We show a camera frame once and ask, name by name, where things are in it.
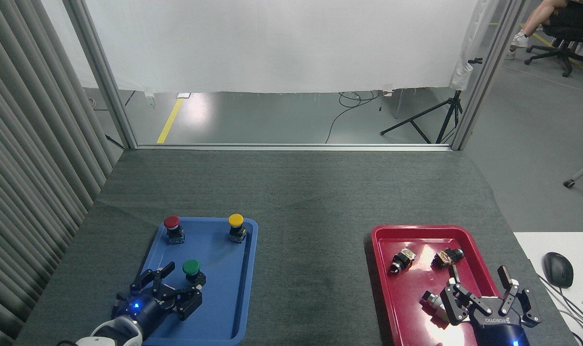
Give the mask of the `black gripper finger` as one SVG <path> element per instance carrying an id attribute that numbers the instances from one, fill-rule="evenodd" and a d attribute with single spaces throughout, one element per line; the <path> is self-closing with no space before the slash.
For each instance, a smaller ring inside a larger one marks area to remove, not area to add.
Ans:
<path id="1" fill-rule="evenodd" d="M 178 319 L 185 321 L 202 304 L 202 288 L 206 284 L 205 274 L 186 274 L 187 285 L 183 288 L 171 288 L 165 294 L 165 300 L 172 300 L 171 310 Z"/>
<path id="2" fill-rule="evenodd" d="M 484 302 L 482 298 L 465 289 L 461 284 L 456 265 L 448 268 L 450 279 L 440 293 L 448 322 L 457 326 L 469 320 L 473 326 L 482 326 Z"/>
<path id="3" fill-rule="evenodd" d="M 175 262 L 171 261 L 159 269 L 147 269 L 138 274 L 131 283 L 131 297 L 170 298 L 175 295 L 175 287 L 167 285 L 164 280 L 175 270 Z"/>
<path id="4" fill-rule="evenodd" d="M 517 299 L 522 307 L 522 315 L 519 316 L 520 324 L 529 328 L 540 324 L 542 318 L 540 317 L 539 311 L 533 308 L 535 304 L 533 292 L 530 289 L 522 288 L 518 281 L 511 278 L 504 265 L 498 267 L 497 272 L 501 285 L 505 289 L 505 293 L 501 298 L 502 304 L 498 308 L 498 314 L 502 317 L 508 315 L 512 304 Z"/>

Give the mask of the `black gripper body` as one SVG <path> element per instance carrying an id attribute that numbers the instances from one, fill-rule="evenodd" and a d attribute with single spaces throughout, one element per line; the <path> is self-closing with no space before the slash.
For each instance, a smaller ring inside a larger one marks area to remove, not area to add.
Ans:
<path id="1" fill-rule="evenodd" d="M 470 315 L 478 346 L 528 346 L 529 340 L 522 327 L 521 317 L 515 312 L 506 316 L 484 315 L 478 309 Z"/>
<path id="2" fill-rule="evenodd" d="M 173 300 L 159 300 L 148 294 L 129 297 L 117 295 L 114 318 L 126 317 L 140 327 L 142 332 L 154 332 L 173 313 Z"/>

